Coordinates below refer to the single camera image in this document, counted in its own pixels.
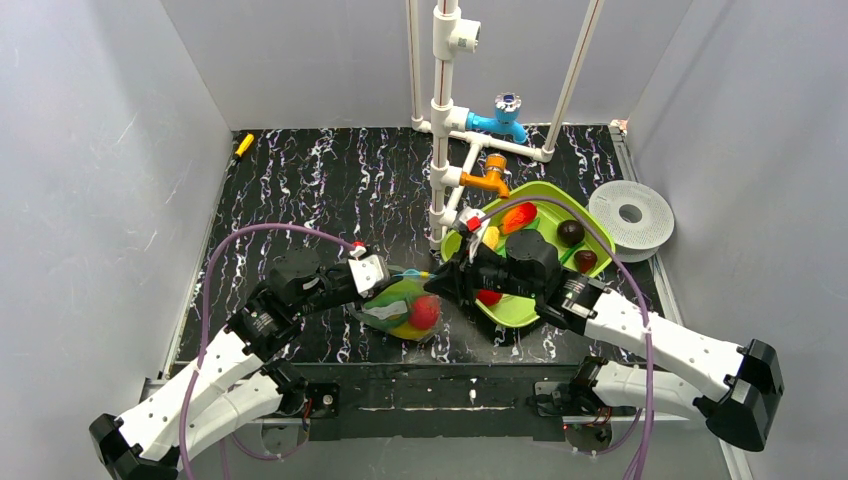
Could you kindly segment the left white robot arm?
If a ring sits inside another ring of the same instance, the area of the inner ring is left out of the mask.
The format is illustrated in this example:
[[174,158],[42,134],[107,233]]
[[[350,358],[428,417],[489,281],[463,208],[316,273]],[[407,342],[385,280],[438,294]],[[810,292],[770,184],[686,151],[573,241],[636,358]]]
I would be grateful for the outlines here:
[[304,318],[371,300],[396,281],[362,246],[330,267],[314,250],[289,251],[187,367],[137,406],[92,422],[100,462],[114,479],[174,479],[246,422],[303,403],[308,382],[279,354]]

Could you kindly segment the red toy strawberry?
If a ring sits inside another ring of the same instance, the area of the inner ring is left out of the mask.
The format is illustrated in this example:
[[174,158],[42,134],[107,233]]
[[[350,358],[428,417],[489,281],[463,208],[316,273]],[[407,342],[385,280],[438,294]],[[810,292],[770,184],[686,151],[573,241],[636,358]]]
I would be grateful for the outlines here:
[[438,323],[440,315],[439,299],[431,295],[421,296],[412,303],[408,323],[417,330],[430,330]]

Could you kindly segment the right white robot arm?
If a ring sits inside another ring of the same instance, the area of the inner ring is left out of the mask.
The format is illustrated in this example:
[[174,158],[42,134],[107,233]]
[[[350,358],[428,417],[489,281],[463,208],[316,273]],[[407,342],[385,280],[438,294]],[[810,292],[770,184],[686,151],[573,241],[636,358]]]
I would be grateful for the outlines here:
[[425,290],[457,304],[482,290],[529,299],[540,320],[624,348],[653,366],[643,368],[588,357],[565,392],[543,394],[540,409],[571,400],[588,412],[609,407],[655,410],[703,419],[721,440],[761,452],[784,394],[776,350],[717,340],[654,312],[645,312],[606,284],[563,265],[557,249],[522,230],[497,254],[482,242],[480,210],[456,222],[460,248],[425,283]]

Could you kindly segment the red toy apple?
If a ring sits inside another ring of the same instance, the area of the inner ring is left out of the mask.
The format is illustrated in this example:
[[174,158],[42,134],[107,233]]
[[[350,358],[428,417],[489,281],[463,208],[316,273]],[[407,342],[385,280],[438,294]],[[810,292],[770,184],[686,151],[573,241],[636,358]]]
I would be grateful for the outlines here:
[[503,298],[503,294],[491,290],[481,289],[477,292],[476,300],[486,307],[497,305]]

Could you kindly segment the clear zip top bag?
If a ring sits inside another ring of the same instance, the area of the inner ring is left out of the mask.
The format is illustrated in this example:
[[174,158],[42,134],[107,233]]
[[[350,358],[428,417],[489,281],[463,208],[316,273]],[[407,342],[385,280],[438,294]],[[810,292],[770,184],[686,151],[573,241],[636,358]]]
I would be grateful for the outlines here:
[[346,311],[360,323],[393,337],[426,342],[442,323],[441,299],[427,292],[427,271],[389,266],[393,283],[370,300],[350,303]]

